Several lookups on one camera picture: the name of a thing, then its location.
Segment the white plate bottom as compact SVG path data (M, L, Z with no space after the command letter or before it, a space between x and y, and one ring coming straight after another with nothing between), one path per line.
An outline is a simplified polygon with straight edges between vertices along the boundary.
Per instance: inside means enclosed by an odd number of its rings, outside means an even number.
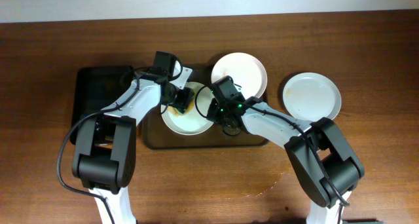
M198 95L198 109L206 116L210 103L214 99L211 90L207 87L201 90ZM180 113L176 108L169 106L162 114L166 126L175 133L184 136L193 136L209 129L213 123L199 114L195 107L194 97L186 112Z

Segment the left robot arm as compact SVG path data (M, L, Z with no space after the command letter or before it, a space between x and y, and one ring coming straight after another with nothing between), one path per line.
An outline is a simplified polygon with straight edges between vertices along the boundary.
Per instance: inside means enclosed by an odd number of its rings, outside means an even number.
M103 223L136 223L128 184L136 167L136 130L145 115L166 103L185 107L187 78L138 77L117 100L76 123L73 175L96 199Z

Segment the green yellow sponge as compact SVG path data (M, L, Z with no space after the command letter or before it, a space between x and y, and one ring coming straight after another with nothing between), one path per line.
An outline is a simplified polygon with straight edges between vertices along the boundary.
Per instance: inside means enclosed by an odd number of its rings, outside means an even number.
M174 111L178 114L178 115L184 115L185 113L188 113L189 110L188 109L178 109L175 108Z

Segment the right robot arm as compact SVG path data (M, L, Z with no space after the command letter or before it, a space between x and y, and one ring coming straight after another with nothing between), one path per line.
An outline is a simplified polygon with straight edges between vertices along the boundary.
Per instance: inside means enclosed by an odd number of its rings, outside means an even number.
M328 118L302 121L258 98L212 99L207 118L261 136L285 149L310 199L307 223L342 223L348 198L365 169L338 126Z

